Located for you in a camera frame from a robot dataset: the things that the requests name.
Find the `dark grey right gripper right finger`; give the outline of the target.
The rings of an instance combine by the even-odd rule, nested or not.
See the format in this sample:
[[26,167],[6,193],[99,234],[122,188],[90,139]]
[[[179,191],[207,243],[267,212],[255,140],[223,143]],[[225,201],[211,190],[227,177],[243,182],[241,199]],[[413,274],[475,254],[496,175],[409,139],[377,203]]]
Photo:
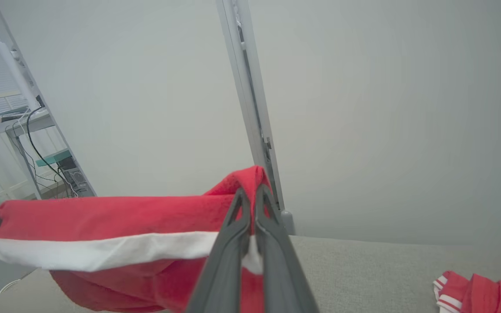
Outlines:
[[263,258],[264,311],[318,313],[314,294],[266,185],[257,188],[254,215],[258,251]]

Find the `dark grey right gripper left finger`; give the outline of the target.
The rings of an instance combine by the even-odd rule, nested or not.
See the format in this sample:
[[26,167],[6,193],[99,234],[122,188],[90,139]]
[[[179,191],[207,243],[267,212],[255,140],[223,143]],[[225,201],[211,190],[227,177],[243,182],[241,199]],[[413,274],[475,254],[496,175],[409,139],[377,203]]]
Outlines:
[[243,188],[235,196],[202,269],[187,313],[239,313],[242,259],[251,236],[251,205]]

